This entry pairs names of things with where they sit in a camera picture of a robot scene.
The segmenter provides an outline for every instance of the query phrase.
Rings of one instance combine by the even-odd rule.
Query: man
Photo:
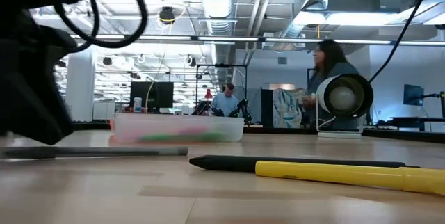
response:
[[[233,96],[234,89],[234,84],[227,84],[225,86],[224,92],[215,95],[213,101],[211,102],[211,106],[213,108],[215,108],[216,110],[222,110],[222,112],[224,113],[224,117],[229,116],[229,114],[238,106],[238,99]]]

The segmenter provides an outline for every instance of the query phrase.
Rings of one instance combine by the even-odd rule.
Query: blue shirt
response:
[[[224,93],[219,93],[215,95],[211,105],[215,109],[221,109],[224,113],[224,117],[227,117],[238,106],[238,99],[233,95],[227,97]]]

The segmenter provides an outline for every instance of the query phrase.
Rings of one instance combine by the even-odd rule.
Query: computer monitor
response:
[[[145,98],[151,81],[131,82],[130,107],[134,106],[134,98],[142,98],[142,107],[145,107]],[[155,82],[148,95],[148,107],[150,109],[172,108],[173,107],[173,82]]]
[[[421,86],[405,84],[403,89],[403,104],[412,106],[423,106],[424,90]]]

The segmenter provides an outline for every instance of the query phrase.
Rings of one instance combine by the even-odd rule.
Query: fan stand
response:
[[[364,116],[360,117],[358,120],[358,129],[359,131],[324,131],[320,130],[319,127],[319,117],[318,117],[318,96],[315,96],[315,115],[316,115],[316,126],[318,137],[322,138],[350,138],[350,139],[359,139],[362,137],[363,133],[363,119]]]

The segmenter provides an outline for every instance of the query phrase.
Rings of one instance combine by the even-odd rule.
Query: desk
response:
[[[110,131],[78,131],[60,146],[107,146]],[[36,145],[25,138],[2,146]],[[445,168],[445,145],[245,134],[191,145],[202,154],[369,159]],[[0,218],[14,224],[445,223],[445,198],[359,186],[204,171],[187,157],[0,162]]]
[[[393,117],[392,126],[400,128],[418,128],[425,131],[425,122],[445,122],[445,118]]]

